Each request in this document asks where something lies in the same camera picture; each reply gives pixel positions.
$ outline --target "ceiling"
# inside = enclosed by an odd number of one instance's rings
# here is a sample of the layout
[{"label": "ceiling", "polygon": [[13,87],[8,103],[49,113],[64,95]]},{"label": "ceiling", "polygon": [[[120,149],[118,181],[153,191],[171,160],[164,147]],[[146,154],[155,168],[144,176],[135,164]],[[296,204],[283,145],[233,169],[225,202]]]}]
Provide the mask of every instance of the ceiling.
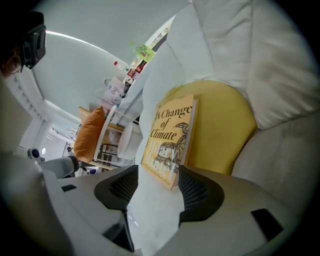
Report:
[{"label": "ceiling", "polygon": [[188,0],[44,0],[46,54],[33,68],[45,99],[79,117],[99,104],[104,80],[124,78],[114,62],[130,64],[130,41],[145,43]]}]

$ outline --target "book cover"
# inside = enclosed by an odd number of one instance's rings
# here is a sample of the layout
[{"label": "book cover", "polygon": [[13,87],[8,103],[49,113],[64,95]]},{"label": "book cover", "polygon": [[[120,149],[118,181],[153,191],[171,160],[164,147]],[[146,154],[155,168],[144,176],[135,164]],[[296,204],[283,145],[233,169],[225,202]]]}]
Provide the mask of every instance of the book cover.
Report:
[{"label": "book cover", "polygon": [[196,112],[194,95],[158,107],[141,165],[168,189],[178,185],[178,168],[188,160]]}]

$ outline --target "eyeglasses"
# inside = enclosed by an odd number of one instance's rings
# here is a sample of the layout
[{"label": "eyeglasses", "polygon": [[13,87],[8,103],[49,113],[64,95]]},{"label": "eyeglasses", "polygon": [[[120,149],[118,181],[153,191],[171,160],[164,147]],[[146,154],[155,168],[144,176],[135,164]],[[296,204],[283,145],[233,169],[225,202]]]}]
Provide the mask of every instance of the eyeglasses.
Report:
[{"label": "eyeglasses", "polygon": [[13,56],[6,63],[6,71],[11,75],[18,73],[21,70],[21,59],[16,54],[16,50],[13,50],[13,52]]}]

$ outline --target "orange cushion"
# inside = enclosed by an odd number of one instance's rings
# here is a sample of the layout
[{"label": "orange cushion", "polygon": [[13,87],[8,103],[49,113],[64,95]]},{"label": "orange cushion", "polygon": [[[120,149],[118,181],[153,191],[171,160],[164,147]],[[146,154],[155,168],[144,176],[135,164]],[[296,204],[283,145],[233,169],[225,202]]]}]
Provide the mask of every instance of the orange cushion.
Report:
[{"label": "orange cushion", "polygon": [[101,107],[93,111],[84,121],[74,142],[73,151],[80,161],[86,163],[94,159],[99,135],[105,123],[105,112]]}]

